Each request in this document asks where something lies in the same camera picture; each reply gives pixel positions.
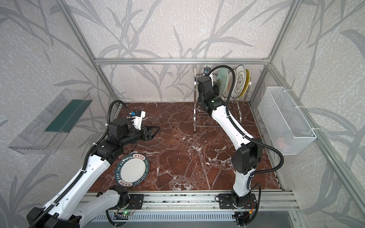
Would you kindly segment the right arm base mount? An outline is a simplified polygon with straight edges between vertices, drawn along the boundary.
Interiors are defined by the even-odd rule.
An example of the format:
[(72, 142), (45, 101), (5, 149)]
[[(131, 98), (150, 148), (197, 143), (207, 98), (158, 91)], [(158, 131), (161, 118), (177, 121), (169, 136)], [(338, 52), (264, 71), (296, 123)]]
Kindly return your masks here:
[(256, 196), (251, 192), (242, 197), (235, 193), (221, 193), (214, 199), (219, 203), (220, 209), (248, 209), (252, 211), (257, 208)]

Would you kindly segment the small orange sunburst plate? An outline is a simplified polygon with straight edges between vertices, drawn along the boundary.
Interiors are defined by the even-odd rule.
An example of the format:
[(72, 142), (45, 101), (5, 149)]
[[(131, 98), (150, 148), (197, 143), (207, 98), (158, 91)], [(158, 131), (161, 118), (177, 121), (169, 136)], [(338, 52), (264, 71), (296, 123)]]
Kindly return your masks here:
[(232, 82), (231, 82), (231, 81), (227, 81), (227, 83), (226, 83), (226, 87), (225, 87), (225, 89), (224, 89), (224, 91), (223, 91), (223, 94), (222, 94), (222, 96), (221, 96), (224, 100), (226, 100), (226, 99), (227, 99), (228, 94), (229, 94), (230, 89), (231, 89), (231, 86), (232, 86)]

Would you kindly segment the clear plastic wall shelf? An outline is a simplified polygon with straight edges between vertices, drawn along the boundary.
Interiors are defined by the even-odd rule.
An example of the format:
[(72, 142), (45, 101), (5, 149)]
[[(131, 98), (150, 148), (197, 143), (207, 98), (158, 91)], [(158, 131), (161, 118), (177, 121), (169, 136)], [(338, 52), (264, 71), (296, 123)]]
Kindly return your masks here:
[(8, 147), (20, 154), (54, 154), (92, 101), (89, 92), (64, 89)]

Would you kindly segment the yellow woven bamboo plate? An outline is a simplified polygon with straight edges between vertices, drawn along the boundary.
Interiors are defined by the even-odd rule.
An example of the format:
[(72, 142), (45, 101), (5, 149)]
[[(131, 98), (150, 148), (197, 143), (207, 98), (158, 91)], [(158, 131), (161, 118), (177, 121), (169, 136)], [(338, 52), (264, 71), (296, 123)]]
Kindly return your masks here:
[(240, 93), (240, 95), (238, 96), (238, 98), (241, 98), (244, 96), (244, 94), (247, 92), (249, 86), (251, 83), (251, 74), (250, 71), (248, 69), (246, 69), (246, 77), (245, 77), (245, 83), (244, 83), (244, 87)]

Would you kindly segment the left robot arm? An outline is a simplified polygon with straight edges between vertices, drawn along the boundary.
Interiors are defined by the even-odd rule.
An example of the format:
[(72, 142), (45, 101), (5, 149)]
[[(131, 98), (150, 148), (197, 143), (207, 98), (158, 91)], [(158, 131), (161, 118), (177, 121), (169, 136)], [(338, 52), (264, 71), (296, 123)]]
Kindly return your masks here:
[(142, 154), (129, 153), (116, 170), (116, 185), (84, 206), (79, 202), (96, 180), (125, 150), (138, 141), (152, 140), (159, 126), (142, 125), (142, 117), (132, 113), (107, 123), (107, 130), (88, 151), (82, 168), (69, 183), (42, 208), (34, 207), (27, 215), (31, 228), (81, 228), (102, 212), (129, 207), (128, 188), (140, 184), (149, 172), (149, 161)]

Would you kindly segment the green flower plate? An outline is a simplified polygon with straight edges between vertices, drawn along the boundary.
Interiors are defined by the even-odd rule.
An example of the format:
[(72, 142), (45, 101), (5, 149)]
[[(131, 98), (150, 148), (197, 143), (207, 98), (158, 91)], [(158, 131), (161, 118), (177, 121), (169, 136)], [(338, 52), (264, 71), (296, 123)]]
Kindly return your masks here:
[(217, 76), (217, 85), (219, 90), (219, 96), (221, 97), (223, 93), (225, 92), (227, 86), (228, 86), (228, 69), (227, 68), (220, 68), (219, 73)]

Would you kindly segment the white plate dark lettered rim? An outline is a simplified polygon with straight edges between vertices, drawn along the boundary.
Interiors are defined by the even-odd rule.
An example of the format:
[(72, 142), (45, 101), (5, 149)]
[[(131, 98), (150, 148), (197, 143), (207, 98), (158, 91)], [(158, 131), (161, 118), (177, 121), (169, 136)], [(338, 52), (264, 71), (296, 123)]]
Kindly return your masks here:
[(117, 165), (115, 180), (123, 187), (139, 185), (149, 173), (149, 160), (142, 154), (129, 154)]

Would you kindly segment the aluminium frame rail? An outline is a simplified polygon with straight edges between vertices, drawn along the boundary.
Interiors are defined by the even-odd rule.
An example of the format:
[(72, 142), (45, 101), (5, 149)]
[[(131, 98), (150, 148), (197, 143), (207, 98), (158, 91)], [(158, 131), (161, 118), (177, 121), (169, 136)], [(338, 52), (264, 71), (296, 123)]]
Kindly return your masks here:
[(184, 59), (184, 58), (96, 58), (98, 65), (265, 65), (268, 59)]

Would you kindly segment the stainless steel dish rack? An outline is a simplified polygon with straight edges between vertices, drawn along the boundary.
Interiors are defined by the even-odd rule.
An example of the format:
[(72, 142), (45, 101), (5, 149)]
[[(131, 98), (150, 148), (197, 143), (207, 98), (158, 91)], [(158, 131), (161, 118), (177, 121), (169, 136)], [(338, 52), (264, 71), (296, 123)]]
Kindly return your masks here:
[(242, 122), (240, 106), (239, 119), (231, 108), (236, 99), (247, 92), (251, 76), (245, 66), (236, 69), (229, 66), (206, 67), (202, 74), (194, 77), (194, 131), (196, 127), (231, 127)]

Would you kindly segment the white plate green rim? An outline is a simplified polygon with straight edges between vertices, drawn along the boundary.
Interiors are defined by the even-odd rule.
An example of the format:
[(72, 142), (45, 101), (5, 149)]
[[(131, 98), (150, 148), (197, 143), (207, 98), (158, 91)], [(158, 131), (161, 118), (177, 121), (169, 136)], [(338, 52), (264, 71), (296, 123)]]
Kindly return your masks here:
[(235, 69), (235, 85), (231, 95), (231, 98), (238, 98), (244, 89), (246, 82), (246, 67), (244, 65), (238, 65)]

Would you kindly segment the large orange sunburst plate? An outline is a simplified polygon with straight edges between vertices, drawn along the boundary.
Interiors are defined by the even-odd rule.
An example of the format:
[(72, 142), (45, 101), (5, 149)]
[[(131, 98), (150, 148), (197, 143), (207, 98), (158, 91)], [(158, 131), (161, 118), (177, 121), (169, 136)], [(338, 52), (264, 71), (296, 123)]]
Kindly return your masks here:
[(196, 96), (196, 100), (198, 99), (198, 96), (199, 96), (199, 89), (198, 89), (198, 75), (195, 75), (194, 77), (194, 83), (195, 83), (195, 96)]

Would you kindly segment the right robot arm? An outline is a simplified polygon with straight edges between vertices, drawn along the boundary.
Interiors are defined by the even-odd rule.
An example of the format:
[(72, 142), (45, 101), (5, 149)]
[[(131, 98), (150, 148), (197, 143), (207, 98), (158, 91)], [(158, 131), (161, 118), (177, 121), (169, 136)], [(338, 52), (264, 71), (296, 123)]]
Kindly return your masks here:
[(248, 134), (227, 110), (225, 102), (215, 94), (213, 82), (209, 76), (197, 78), (198, 102), (225, 131), (236, 150), (232, 164), (236, 171), (235, 182), (231, 193), (231, 204), (240, 209), (249, 200), (251, 182), (256, 166), (261, 161), (262, 147), (252, 142)]

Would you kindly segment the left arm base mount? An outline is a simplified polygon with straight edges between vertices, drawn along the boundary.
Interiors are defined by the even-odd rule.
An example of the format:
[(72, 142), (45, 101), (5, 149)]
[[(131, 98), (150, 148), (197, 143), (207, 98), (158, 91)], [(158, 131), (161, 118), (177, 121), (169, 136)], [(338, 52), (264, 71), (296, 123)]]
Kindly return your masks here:
[(120, 203), (111, 210), (141, 210), (144, 202), (144, 194), (130, 194), (126, 202)]

